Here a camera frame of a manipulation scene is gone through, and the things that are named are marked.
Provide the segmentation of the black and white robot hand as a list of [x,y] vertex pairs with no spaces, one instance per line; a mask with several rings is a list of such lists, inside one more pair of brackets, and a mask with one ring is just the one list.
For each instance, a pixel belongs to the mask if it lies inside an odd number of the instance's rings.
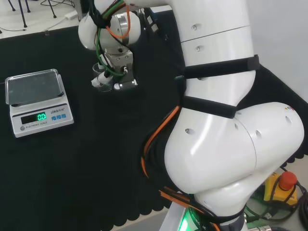
[[92,69],[94,79],[91,84],[98,91],[126,91],[138,86],[133,71],[133,53],[128,49],[123,53],[106,49]]

